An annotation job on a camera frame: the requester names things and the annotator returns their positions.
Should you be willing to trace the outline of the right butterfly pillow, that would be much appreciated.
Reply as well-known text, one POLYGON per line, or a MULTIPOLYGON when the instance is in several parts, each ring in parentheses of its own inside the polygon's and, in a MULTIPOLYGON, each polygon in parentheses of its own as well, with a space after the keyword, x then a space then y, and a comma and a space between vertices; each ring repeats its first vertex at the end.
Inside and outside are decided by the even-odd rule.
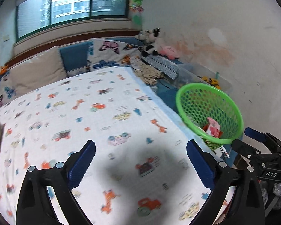
POLYGON ((131 43, 91 38, 87 53, 86 72, 107 67, 130 65, 132 57, 141 57, 141 47, 131 43))

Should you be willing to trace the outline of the pink wrapper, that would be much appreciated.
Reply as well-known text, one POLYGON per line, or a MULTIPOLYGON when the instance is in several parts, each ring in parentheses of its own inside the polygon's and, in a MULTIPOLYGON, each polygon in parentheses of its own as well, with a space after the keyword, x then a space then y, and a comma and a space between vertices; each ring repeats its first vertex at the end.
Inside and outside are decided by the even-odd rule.
POLYGON ((219 123, 210 117, 207 118, 207 121, 208 123, 203 128, 206 134, 214 138, 221 137, 222 132, 220 131, 221 126, 219 123))

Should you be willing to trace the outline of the green plastic basket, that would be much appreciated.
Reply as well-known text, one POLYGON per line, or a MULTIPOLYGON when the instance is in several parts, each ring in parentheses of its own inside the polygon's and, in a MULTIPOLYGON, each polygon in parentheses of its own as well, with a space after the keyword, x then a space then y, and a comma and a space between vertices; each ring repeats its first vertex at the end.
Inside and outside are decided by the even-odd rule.
POLYGON ((216 150, 242 137, 244 121, 240 109, 229 95, 203 83, 189 83, 176 94, 179 116, 187 127, 197 134, 205 144, 216 150), (218 122, 219 137, 207 134, 209 120, 218 122))

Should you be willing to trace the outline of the wall socket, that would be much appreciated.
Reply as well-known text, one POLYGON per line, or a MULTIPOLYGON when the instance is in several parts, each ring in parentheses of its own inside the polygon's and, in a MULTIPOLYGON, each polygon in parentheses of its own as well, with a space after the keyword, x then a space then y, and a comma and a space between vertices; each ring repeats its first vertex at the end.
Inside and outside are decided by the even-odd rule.
POLYGON ((9 35, 3 36, 3 41, 6 42, 9 40, 9 35))

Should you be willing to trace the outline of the butterfly pillow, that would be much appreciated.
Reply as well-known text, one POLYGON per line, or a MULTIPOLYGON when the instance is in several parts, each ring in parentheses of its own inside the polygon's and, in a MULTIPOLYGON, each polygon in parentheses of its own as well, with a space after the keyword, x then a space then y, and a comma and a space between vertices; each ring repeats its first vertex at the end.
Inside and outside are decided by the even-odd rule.
POLYGON ((0 108, 16 99, 16 88, 10 71, 0 76, 0 108))
POLYGON ((130 65, 132 57, 141 57, 141 47, 131 43, 91 38, 87 53, 86 72, 107 67, 130 65))

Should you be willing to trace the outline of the cow plush toy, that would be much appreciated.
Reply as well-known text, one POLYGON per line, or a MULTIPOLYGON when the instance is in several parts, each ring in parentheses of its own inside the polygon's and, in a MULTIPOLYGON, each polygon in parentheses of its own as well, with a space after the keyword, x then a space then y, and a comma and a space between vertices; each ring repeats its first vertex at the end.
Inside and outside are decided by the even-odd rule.
POLYGON ((135 38, 143 43, 141 50, 142 57, 148 57, 149 55, 158 55, 158 43, 160 28, 153 30, 140 31, 135 38))

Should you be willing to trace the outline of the pinwheel wall decoration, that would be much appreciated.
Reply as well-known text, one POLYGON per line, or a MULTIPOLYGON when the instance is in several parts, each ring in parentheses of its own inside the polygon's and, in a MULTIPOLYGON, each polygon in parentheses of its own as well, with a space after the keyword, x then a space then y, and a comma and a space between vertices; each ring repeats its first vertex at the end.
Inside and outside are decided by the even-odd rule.
POLYGON ((143 0, 129 1, 129 17, 137 27, 142 26, 143 0))

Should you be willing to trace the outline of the beige patterned cloth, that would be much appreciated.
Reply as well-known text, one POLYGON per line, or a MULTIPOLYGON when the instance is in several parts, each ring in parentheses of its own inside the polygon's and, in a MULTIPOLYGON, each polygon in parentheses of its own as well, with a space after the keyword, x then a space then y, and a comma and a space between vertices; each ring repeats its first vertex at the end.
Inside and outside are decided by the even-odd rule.
POLYGON ((132 67, 134 74, 147 85, 156 85, 157 80, 162 79, 164 76, 163 72, 157 70, 150 64, 141 61, 139 56, 133 56, 130 59, 130 66, 132 67))

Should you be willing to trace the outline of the clear storage bin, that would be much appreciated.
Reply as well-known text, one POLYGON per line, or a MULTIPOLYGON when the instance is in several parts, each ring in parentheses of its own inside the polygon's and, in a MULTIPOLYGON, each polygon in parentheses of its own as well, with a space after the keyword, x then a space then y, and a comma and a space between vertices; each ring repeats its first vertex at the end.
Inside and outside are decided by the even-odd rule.
POLYGON ((228 95, 232 92, 230 82, 224 79, 218 72, 213 72, 201 64, 183 63, 179 64, 178 68, 178 76, 172 82, 176 88, 189 83, 205 83, 216 86, 228 95))

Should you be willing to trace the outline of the beige cushion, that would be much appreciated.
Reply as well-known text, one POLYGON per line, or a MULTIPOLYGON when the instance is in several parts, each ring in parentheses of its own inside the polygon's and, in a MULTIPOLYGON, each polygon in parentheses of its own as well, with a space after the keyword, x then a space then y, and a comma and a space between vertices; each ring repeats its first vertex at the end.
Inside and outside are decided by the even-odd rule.
POLYGON ((57 46, 50 48, 10 69, 10 76, 20 97, 37 88, 67 78, 62 57, 57 46))

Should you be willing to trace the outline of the window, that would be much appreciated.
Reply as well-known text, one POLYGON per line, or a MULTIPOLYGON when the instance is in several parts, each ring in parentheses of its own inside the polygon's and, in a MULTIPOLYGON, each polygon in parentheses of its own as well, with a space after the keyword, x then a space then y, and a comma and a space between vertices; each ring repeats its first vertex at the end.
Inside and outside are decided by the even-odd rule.
POLYGON ((16 39, 69 22, 128 17, 128 0, 16 0, 16 39))

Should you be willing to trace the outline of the blue sofa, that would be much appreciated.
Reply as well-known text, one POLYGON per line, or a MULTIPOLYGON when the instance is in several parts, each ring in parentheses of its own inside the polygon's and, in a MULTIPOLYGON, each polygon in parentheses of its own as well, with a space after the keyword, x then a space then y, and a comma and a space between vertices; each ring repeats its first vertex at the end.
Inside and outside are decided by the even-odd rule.
MULTIPOLYGON (((138 47, 142 47, 143 43, 137 40, 134 37, 124 37, 124 38, 107 38, 108 41, 119 41, 131 45, 136 45, 138 47)), ((69 77, 82 74, 86 72, 87 66, 87 56, 88 49, 90 45, 90 39, 87 41, 75 42, 69 45, 62 45, 58 47, 62 62, 64 64, 65 71, 69 77)), ((177 110, 174 107, 174 92, 177 90, 166 89, 166 86, 161 86, 159 90, 157 90, 157 95, 170 107, 175 111, 177 110)))

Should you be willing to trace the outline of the left butterfly pillow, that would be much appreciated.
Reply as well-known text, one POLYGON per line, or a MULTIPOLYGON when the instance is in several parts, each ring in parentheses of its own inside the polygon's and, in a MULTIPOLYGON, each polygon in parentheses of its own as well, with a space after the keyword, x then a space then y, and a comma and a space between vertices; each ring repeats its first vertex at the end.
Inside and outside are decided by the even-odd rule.
POLYGON ((0 108, 16 99, 16 88, 10 71, 0 76, 0 108))

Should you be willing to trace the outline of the printed white tablecloth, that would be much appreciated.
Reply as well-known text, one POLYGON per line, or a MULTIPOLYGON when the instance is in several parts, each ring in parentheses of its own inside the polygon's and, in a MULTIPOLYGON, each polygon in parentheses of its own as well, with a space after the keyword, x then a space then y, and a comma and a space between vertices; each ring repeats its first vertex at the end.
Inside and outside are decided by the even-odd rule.
POLYGON ((0 213, 9 224, 27 168, 51 168, 88 140, 96 154, 72 194, 93 224, 189 224, 210 194, 186 153, 197 136, 128 67, 34 90, 1 107, 0 123, 0 213))

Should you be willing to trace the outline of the grey patterned blanket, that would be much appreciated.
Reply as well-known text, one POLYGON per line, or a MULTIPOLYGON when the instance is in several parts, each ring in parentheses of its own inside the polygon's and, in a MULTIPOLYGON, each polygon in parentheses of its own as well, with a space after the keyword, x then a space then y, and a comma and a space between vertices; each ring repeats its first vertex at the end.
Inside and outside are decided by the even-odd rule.
POLYGON ((147 57, 141 57, 147 64, 155 67, 157 70, 163 72, 166 76, 175 80, 179 74, 178 66, 170 60, 161 57, 159 55, 148 55, 147 57))

